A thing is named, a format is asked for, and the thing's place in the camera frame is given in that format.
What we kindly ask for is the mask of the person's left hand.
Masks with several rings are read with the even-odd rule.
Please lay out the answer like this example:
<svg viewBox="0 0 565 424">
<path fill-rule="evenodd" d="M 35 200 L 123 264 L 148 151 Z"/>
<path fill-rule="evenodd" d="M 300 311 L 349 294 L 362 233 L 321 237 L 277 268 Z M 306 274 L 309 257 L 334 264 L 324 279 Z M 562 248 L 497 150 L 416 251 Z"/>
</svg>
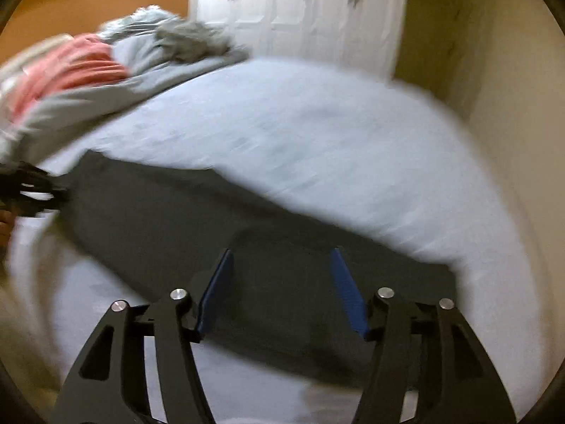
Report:
<svg viewBox="0 0 565 424">
<path fill-rule="evenodd" d="M 0 210 L 0 249 L 2 253 L 7 251 L 10 244 L 16 217 L 17 215 L 9 209 Z"/>
</svg>

